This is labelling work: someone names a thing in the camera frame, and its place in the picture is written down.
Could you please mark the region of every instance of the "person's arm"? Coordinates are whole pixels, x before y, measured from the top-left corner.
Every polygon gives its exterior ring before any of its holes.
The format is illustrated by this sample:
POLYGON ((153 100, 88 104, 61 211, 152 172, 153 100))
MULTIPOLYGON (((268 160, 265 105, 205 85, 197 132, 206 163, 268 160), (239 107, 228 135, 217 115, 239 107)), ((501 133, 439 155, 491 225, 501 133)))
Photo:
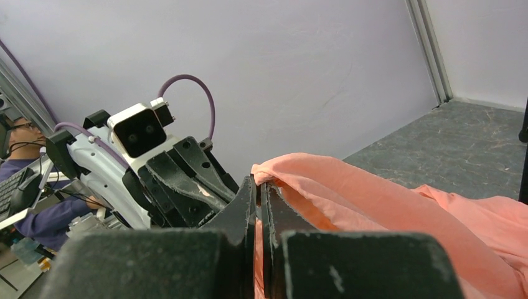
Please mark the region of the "person's arm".
POLYGON ((29 213, 26 218, 16 222, 16 229, 24 236, 35 236, 65 229, 76 217, 84 216, 92 210, 81 200, 62 201, 44 209, 38 214, 29 213))

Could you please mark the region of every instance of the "person's hand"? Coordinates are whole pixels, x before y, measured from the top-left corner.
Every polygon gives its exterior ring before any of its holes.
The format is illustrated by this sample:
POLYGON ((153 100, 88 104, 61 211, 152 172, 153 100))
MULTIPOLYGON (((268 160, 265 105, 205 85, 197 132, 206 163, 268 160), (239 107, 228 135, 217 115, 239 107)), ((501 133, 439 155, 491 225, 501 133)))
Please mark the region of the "person's hand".
POLYGON ((98 210, 105 207, 104 203, 93 196, 89 196, 89 199, 86 199, 86 205, 92 210, 98 210))

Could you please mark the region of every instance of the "computer mouse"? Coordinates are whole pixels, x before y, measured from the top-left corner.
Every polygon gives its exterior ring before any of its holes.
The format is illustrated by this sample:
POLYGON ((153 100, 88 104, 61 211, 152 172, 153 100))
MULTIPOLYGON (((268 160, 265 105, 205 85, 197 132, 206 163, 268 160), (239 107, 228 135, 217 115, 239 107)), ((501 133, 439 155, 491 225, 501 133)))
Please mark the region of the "computer mouse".
POLYGON ((35 173, 28 177, 11 193, 11 205, 9 207, 9 216, 22 212, 28 207, 33 206, 40 193, 39 184, 42 180, 40 173, 35 173))

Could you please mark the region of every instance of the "pink fabric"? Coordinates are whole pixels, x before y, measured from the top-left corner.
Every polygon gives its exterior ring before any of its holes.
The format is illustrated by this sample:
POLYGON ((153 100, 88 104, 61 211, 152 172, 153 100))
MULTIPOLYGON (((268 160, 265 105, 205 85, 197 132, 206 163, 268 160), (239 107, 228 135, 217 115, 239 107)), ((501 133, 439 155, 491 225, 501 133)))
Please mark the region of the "pink fabric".
MULTIPOLYGON (((411 191, 341 160, 288 154, 254 165, 320 230, 419 231, 447 251, 466 298, 528 298, 528 206, 478 201, 422 186, 411 191)), ((255 298, 262 288, 262 235, 255 240, 255 298)))

